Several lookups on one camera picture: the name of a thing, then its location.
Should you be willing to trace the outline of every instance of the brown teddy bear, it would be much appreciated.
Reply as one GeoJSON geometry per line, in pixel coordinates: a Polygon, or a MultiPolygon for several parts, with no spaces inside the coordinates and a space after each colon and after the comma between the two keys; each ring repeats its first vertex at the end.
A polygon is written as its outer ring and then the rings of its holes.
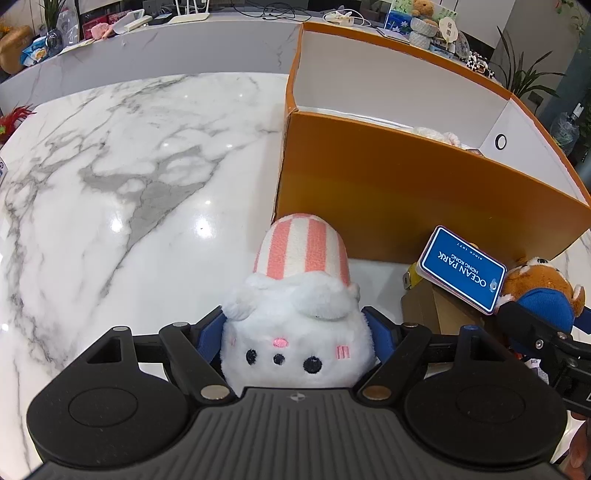
{"type": "Polygon", "coordinates": [[[413,17],[419,17],[424,22],[438,27],[437,22],[431,18],[434,13],[435,6],[431,0],[414,0],[411,11],[413,17]]]}
{"type": "Polygon", "coordinates": [[[558,330],[570,333],[585,307],[585,290],[572,287],[566,277],[543,258],[535,257],[505,277],[497,308],[515,301],[558,330]]]}

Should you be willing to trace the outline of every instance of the pink nose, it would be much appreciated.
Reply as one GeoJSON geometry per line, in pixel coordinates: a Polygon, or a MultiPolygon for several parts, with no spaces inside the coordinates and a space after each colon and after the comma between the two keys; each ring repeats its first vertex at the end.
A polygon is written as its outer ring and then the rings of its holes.
{"type": "Polygon", "coordinates": [[[275,340],[273,340],[273,346],[276,346],[277,348],[285,348],[288,345],[289,342],[284,338],[276,338],[275,340]]]}

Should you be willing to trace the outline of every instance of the orange box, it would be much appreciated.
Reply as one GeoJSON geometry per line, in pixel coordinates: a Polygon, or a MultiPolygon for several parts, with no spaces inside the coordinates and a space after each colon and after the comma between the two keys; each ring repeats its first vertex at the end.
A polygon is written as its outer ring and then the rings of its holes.
{"type": "Polygon", "coordinates": [[[591,197],[526,107],[429,51],[305,23],[285,115],[275,217],[322,217],[350,257],[410,264],[444,225],[510,268],[591,226],[591,197]],[[452,131],[485,157],[411,127],[452,131]]]}

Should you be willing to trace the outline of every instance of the screw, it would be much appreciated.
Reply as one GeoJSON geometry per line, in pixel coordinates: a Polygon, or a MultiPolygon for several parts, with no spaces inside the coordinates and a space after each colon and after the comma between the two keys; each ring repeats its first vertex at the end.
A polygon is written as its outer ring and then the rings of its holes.
{"type": "Polygon", "coordinates": [[[201,396],[207,400],[223,400],[230,394],[230,389],[224,385],[208,385],[201,389],[201,396]]]}
{"type": "Polygon", "coordinates": [[[363,396],[368,400],[387,400],[392,395],[392,391],[388,387],[382,385],[371,385],[363,389],[363,396]]]}

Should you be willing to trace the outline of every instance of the marble countertop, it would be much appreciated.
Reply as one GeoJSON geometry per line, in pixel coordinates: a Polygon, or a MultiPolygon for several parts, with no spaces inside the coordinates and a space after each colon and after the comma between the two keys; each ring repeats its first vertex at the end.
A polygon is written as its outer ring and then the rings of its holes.
{"type": "MultiPolygon", "coordinates": [[[[2,478],[40,463],[27,407],[104,331],[194,323],[252,271],[286,81],[214,73],[99,87],[39,106],[0,151],[2,478]]],[[[555,263],[591,292],[591,233],[555,263]]],[[[401,322],[406,267],[351,260],[361,304],[401,322]]]]}

